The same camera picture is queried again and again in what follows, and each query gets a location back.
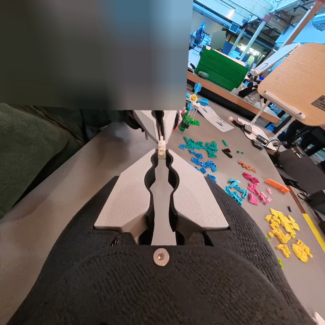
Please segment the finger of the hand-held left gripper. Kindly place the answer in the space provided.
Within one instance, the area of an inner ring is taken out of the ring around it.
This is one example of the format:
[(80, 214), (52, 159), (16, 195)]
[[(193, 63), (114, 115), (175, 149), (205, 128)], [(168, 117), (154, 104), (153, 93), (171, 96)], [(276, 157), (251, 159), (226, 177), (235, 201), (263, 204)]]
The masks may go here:
[(175, 120), (177, 119), (177, 111), (163, 111), (163, 145), (167, 145), (173, 129), (175, 128)]
[(146, 139), (151, 138), (156, 144), (159, 141), (157, 120), (149, 110), (133, 110), (135, 120), (145, 132)]

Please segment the person's left forearm green sleeve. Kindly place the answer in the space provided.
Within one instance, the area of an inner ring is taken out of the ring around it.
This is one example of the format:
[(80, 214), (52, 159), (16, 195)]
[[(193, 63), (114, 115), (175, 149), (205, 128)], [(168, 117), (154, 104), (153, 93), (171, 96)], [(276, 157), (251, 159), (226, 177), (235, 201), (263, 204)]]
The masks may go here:
[(124, 111), (80, 109), (85, 125), (102, 127), (113, 122), (124, 122)]

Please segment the lego flower model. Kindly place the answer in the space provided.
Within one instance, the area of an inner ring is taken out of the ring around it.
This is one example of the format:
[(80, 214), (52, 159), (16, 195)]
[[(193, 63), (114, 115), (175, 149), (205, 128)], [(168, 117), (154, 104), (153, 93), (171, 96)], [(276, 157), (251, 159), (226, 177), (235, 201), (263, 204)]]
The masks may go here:
[(194, 85), (193, 94), (186, 93), (186, 106), (177, 111), (178, 122), (177, 128), (180, 131), (187, 130), (190, 126), (199, 126), (200, 122), (195, 119), (195, 114), (198, 112), (199, 108), (203, 108), (209, 104), (208, 99), (198, 98), (198, 92), (202, 89), (201, 83), (196, 83)]

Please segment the pile of turquoise lego pieces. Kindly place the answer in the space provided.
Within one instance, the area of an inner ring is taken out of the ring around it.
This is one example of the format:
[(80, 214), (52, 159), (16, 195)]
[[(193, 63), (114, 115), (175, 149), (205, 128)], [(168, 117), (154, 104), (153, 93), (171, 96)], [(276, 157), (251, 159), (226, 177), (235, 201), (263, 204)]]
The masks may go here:
[(223, 189), (225, 193), (227, 193), (233, 200), (238, 203), (240, 206), (242, 206), (243, 200), (247, 197), (248, 191), (247, 189), (242, 189), (239, 184), (239, 180), (235, 180), (231, 178), (227, 182), (227, 186)]

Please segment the lego instruction booklet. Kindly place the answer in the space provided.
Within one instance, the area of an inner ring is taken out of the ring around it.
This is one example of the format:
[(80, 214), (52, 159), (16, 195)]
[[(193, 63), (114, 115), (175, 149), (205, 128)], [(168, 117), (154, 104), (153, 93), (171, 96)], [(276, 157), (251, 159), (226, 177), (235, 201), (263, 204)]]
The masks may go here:
[(200, 106), (197, 111), (219, 131), (225, 133), (233, 130), (234, 127), (221, 119), (210, 106)]

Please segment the pile of magenta lego pieces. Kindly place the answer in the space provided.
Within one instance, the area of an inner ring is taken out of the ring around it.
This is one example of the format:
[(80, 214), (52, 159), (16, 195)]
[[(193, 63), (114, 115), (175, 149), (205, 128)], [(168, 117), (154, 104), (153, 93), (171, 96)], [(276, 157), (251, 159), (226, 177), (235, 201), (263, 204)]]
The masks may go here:
[(270, 203), (272, 200), (270, 197), (267, 197), (265, 193), (263, 192), (259, 192), (258, 191), (258, 185), (260, 184), (259, 180), (252, 176), (249, 173), (243, 172), (242, 176), (249, 181), (248, 184), (248, 191), (250, 192), (248, 194), (248, 201), (251, 204), (254, 205), (258, 205), (258, 201), (259, 200), (261, 203), (263, 203), (264, 205), (267, 205), (268, 203)]

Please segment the pile of orange lego pieces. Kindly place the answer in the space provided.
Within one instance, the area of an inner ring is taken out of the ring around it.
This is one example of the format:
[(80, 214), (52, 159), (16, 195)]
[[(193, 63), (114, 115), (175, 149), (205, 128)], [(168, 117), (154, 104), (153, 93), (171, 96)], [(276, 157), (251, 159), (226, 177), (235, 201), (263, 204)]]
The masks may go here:
[(256, 173), (256, 169), (253, 168), (251, 165), (248, 165), (248, 164), (244, 163), (244, 162), (241, 161), (241, 160), (238, 161), (238, 164), (241, 165), (242, 168), (245, 168), (245, 169), (248, 170), (248, 171), (251, 171), (251, 172), (253, 172), (253, 173)]

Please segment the pile of yellow lego pieces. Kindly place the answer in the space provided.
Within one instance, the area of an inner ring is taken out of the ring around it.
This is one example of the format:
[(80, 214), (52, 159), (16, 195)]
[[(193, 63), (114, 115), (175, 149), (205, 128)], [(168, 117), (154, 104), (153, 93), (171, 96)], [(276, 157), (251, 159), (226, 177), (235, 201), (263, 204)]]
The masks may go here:
[(294, 244), (297, 232), (300, 231), (299, 225), (290, 216), (286, 216), (281, 211), (270, 208), (269, 214), (265, 217), (270, 229), (267, 236), (270, 239), (275, 238), (277, 245), (275, 246), (285, 258), (291, 256), (290, 245)]

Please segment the yellow round lego disc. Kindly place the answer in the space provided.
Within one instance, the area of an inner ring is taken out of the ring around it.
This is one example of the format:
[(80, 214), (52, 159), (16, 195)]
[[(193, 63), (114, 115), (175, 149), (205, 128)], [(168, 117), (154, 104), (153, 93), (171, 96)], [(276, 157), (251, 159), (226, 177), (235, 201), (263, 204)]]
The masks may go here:
[(303, 263), (307, 263), (309, 258), (314, 257), (311, 254), (310, 248), (301, 240), (297, 240), (296, 243), (292, 244), (291, 248), (295, 256)]

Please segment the person's jeans leg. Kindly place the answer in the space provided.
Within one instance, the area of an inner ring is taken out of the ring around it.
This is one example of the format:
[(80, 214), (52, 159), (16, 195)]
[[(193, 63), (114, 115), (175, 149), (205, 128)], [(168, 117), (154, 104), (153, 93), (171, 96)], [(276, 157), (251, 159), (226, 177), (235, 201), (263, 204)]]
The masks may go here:
[(92, 139), (94, 139), (96, 136), (103, 134), (105, 137), (111, 137), (112, 136), (112, 127), (113, 123), (109, 123), (102, 127), (95, 127), (95, 126), (89, 126), (86, 125), (83, 127), (83, 139), (84, 144), (88, 144)]

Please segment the wooden workbench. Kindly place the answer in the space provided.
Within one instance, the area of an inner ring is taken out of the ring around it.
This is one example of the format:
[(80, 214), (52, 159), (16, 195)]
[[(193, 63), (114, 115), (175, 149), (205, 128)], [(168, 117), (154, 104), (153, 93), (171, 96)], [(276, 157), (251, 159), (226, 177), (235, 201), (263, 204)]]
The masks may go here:
[[(198, 59), (198, 51), (190, 49), (188, 67), (190, 67), (190, 63), (195, 64)], [(200, 96), (250, 121), (253, 120), (253, 118), (259, 112), (259, 108), (237, 95), (237, 89), (234, 89), (234, 91), (229, 91), (209, 80), (200, 78), (188, 68), (187, 84), (193, 88), (194, 84), (196, 83), (200, 83), (202, 85), (202, 89), (199, 92)], [(266, 108), (260, 117), (274, 124), (280, 122), (279, 117), (270, 108)]]

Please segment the green plastic crate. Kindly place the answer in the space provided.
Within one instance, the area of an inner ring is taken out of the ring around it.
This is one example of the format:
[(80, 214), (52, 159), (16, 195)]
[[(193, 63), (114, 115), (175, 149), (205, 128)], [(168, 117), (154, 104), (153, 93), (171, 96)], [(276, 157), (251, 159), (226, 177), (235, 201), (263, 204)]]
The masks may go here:
[(204, 46), (195, 73), (208, 74), (208, 80), (232, 91), (244, 81), (249, 69), (245, 64), (223, 53)]

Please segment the black device with red label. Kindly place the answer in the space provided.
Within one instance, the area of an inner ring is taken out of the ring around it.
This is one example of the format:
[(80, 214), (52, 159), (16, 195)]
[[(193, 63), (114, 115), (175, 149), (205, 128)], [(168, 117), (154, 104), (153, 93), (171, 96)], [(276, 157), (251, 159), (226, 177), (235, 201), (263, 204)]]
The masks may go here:
[(240, 120), (236, 120), (236, 119), (233, 119), (232, 123), (236, 127), (241, 128), (243, 130), (243, 132), (245, 132), (245, 133), (247, 133), (249, 135), (253, 133), (253, 130), (252, 130), (252, 127), (251, 127), (250, 124), (245, 124), (245, 123), (241, 122)]

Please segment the yellow tape strip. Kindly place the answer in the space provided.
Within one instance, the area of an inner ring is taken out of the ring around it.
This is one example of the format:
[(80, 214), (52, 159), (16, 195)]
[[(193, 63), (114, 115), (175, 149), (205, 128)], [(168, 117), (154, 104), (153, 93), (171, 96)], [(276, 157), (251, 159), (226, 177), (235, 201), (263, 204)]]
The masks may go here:
[(319, 243), (319, 246), (322, 248), (323, 252), (325, 253), (325, 241), (324, 241), (322, 235), (320, 234), (319, 230), (317, 229), (317, 227), (315, 226), (315, 224), (313, 223), (313, 221), (311, 220), (311, 218), (309, 217), (308, 214), (302, 213), (302, 215), (303, 215), (305, 221), (307, 222), (309, 228), (311, 229), (317, 242)]

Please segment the white tilted tabletop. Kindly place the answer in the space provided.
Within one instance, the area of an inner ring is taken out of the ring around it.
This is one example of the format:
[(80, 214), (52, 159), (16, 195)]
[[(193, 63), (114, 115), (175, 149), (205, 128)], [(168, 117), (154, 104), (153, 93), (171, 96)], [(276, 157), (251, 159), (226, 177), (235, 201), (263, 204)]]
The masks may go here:
[(289, 55), (295, 48), (300, 46), (301, 43), (292, 43), (281, 47), (273, 55), (263, 61), (258, 67), (250, 70), (252, 76), (262, 75), (264, 72), (268, 71), (274, 66), (278, 61)]

